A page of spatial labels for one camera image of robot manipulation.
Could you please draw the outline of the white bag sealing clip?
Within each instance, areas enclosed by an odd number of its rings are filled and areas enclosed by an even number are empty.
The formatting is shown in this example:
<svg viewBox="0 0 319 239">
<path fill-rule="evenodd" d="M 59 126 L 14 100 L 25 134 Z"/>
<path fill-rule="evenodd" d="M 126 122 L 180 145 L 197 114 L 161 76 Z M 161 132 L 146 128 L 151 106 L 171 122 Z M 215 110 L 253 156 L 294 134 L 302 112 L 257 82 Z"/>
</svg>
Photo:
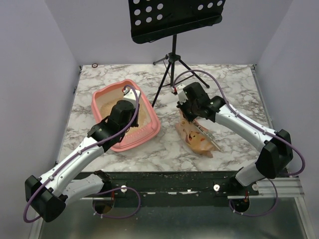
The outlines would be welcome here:
<svg viewBox="0 0 319 239">
<path fill-rule="evenodd" d="M 203 138 L 204 140 L 201 144 L 206 151 L 223 151 L 222 148 L 215 141 L 215 137 L 212 133 L 204 132 Z"/>
</svg>

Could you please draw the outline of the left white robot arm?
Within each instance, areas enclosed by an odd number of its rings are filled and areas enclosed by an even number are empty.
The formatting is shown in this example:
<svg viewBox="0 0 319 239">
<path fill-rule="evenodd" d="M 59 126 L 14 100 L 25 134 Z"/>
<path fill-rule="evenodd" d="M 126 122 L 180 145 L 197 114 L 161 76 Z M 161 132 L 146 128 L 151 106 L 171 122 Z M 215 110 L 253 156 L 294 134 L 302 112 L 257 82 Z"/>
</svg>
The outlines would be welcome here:
<svg viewBox="0 0 319 239">
<path fill-rule="evenodd" d="M 29 207 L 38 213 L 39 219 L 51 222 L 73 201 L 90 195 L 112 194 L 118 190 L 126 192 L 129 189 L 127 186 L 114 188 L 109 175 L 101 170 L 80 180 L 75 177 L 89 163 L 121 142 L 130 127 L 138 125 L 138 111 L 137 100 L 119 100 L 111 114 L 94 125 L 70 155 L 40 177 L 29 176 L 24 183 L 27 201 L 24 221 L 33 222 L 27 218 Z"/>
</svg>

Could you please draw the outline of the orange cat litter bag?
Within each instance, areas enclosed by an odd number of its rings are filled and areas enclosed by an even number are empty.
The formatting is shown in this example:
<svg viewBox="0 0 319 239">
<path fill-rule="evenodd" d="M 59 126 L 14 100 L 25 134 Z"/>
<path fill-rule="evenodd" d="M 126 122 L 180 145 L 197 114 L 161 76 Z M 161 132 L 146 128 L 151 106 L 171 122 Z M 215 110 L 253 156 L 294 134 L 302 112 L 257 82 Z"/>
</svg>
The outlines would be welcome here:
<svg viewBox="0 0 319 239">
<path fill-rule="evenodd" d="M 204 140 L 203 133 L 210 131 L 200 125 L 197 120 L 188 122 L 179 110 L 179 122 L 175 125 L 175 128 L 181 139 L 194 153 L 213 157 L 212 151 L 206 151 L 201 144 Z"/>
</svg>

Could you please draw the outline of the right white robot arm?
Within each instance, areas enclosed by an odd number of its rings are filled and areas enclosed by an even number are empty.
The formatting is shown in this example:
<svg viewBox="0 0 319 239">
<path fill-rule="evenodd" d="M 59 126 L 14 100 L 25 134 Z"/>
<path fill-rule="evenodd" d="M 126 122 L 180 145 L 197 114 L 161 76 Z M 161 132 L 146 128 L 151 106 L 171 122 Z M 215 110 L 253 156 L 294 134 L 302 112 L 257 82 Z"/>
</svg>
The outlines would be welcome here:
<svg viewBox="0 0 319 239">
<path fill-rule="evenodd" d="M 179 85 L 176 93 L 177 107 L 189 122 L 200 117 L 220 124 L 244 138 L 260 153 L 255 162 L 233 176 L 234 186 L 246 187 L 264 178 L 274 179 L 292 160 L 292 149 L 288 146 L 291 137 L 287 131 L 264 127 L 237 110 L 230 110 L 222 97 L 210 98 L 198 82 Z"/>
</svg>

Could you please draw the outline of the pink litter box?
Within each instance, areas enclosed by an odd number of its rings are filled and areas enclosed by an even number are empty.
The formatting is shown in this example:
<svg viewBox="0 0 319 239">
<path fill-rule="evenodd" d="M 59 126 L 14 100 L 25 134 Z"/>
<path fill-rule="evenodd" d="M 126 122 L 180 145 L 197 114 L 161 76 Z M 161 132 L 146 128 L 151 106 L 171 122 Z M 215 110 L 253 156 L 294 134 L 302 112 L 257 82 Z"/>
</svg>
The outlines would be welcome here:
<svg viewBox="0 0 319 239">
<path fill-rule="evenodd" d="M 133 86 L 140 91 L 138 127 L 131 127 L 124 139 L 111 147 L 114 152 L 122 152 L 137 147 L 155 137 L 160 130 L 160 120 L 141 88 L 132 80 L 125 79 L 112 83 L 95 91 L 92 96 L 91 109 L 94 119 L 99 123 L 108 116 L 115 103 L 123 98 L 125 85 Z"/>
</svg>

